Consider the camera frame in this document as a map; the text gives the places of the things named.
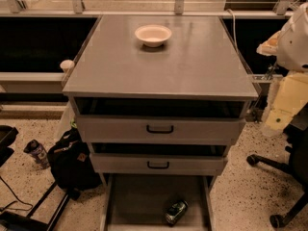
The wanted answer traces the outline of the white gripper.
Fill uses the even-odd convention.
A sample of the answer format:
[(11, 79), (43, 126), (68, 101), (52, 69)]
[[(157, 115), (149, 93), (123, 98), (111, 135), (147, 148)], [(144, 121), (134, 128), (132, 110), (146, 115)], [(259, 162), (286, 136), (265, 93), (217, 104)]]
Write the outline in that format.
[(269, 86), (265, 108), (265, 131), (282, 132), (308, 103), (308, 74), (289, 72)]

